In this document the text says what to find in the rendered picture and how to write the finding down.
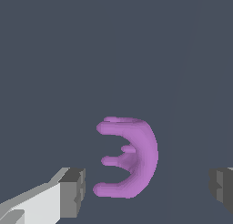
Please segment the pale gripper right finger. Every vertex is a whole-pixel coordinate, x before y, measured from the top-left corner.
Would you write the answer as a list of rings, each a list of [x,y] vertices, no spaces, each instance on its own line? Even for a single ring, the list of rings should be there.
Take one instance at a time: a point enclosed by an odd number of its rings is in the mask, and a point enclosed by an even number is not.
[[[211,195],[233,214],[233,168],[211,168],[208,176]]]

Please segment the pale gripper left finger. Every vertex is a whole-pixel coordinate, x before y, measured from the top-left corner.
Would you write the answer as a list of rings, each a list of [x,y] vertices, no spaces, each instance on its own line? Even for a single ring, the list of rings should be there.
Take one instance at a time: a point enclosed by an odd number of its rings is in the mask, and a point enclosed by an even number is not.
[[[76,218],[86,193],[84,168],[61,168],[47,183],[0,204],[0,224],[56,224]]]

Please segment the purple curved pronged object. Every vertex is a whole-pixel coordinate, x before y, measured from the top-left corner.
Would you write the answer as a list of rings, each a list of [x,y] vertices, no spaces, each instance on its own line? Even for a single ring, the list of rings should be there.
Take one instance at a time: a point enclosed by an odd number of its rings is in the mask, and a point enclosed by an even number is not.
[[[119,183],[98,183],[93,191],[98,197],[131,199],[138,195],[150,182],[157,168],[157,141],[150,125],[132,117],[105,117],[96,126],[102,135],[123,137],[129,141],[117,157],[105,156],[104,166],[122,168],[130,176]]]

